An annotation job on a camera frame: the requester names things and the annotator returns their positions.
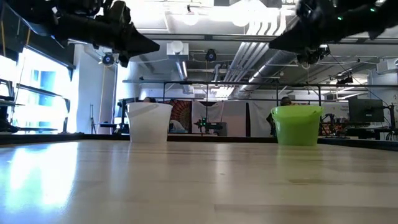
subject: ceiling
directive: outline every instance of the ceiling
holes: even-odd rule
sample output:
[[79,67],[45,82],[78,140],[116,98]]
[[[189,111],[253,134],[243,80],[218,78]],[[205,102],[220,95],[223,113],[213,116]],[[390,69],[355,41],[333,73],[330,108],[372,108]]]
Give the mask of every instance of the ceiling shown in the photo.
[[[138,0],[127,0],[132,8],[132,19],[138,31],[142,34],[247,34],[250,25],[236,26],[236,19],[242,18],[247,15],[245,10],[245,4],[248,2],[260,2],[259,0],[242,0],[230,7],[214,7],[214,1],[138,1]],[[135,4],[139,2],[140,8],[135,7]],[[186,15],[187,4],[191,5],[191,9],[196,12],[197,22],[190,26],[187,25],[184,20],[190,18],[192,15]],[[238,6],[235,11],[226,11],[227,8]],[[286,23],[293,19],[294,8],[292,6],[284,6],[283,10],[278,11],[276,14],[271,9],[263,9],[258,11],[264,12],[268,10],[268,13],[263,17],[262,20],[266,21],[270,26],[273,22],[277,24],[281,23],[282,12],[287,15]],[[265,31],[265,35],[275,34],[275,31],[270,31],[270,27]],[[358,34],[358,37],[367,37],[367,34]],[[385,38],[398,38],[398,29],[387,30],[382,37]],[[171,41],[156,41],[160,45],[158,52],[141,55],[139,60],[141,63],[145,63],[150,68],[151,74],[144,74],[145,79],[155,80],[169,80],[170,74],[173,70],[176,70],[174,60],[169,60],[166,54],[166,45]],[[231,65],[236,52],[241,45],[240,42],[223,42],[223,41],[188,41],[190,56],[187,61],[188,79],[193,80],[211,80],[212,74],[211,69],[216,64]],[[208,49],[215,49],[217,56],[217,62],[206,63],[205,53]],[[281,67],[283,76],[281,76],[281,82],[298,83],[307,82],[310,83],[326,83],[331,82],[333,77],[343,71],[340,65],[337,65],[336,60],[343,64],[344,69],[355,68],[356,72],[361,73],[366,69],[372,69],[375,67],[375,63],[379,61],[380,57],[398,57],[398,45],[330,45],[330,50],[333,56],[327,57],[320,61],[321,65],[313,65],[308,70],[302,68],[300,65],[295,63]],[[258,63],[249,69],[242,81],[248,80],[253,73],[258,69],[265,61],[267,57],[272,55],[265,54]]]

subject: tripod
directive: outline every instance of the tripod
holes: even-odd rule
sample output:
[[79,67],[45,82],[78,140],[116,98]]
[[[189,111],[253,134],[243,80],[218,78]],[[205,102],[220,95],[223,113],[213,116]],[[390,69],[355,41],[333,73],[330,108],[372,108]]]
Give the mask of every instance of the tripod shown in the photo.
[[93,130],[94,133],[97,134],[94,122],[94,105],[90,105],[90,120],[91,120],[91,134],[93,134]]

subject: black machine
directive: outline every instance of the black machine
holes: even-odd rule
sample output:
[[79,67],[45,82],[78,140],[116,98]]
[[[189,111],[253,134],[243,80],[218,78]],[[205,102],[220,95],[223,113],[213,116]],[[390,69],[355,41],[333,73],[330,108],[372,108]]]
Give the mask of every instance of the black machine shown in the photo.
[[349,99],[348,106],[349,121],[352,123],[384,122],[381,100]]
[[[111,48],[127,67],[133,56],[156,52],[159,45],[138,33],[124,1],[113,0],[3,0],[32,31],[53,37],[66,47],[77,40]],[[100,9],[103,15],[97,16]]]
[[301,0],[296,15],[299,21],[269,47],[298,54],[301,61],[311,64],[329,52],[320,46],[368,32],[377,38],[386,29],[398,25],[397,0],[385,0],[380,6],[376,0]]
[[221,125],[221,123],[208,123],[207,118],[202,118],[201,120],[198,120],[198,122],[196,122],[194,125],[196,125],[196,126],[198,126],[198,128],[200,128],[201,133],[202,133],[202,128],[205,128],[206,134],[210,134],[210,130],[219,131],[224,128]]

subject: table surface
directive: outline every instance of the table surface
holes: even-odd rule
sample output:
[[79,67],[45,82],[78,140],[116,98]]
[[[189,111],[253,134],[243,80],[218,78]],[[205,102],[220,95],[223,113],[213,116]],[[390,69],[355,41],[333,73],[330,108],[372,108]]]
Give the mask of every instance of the table surface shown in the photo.
[[398,154],[79,141],[0,148],[0,223],[397,223]]

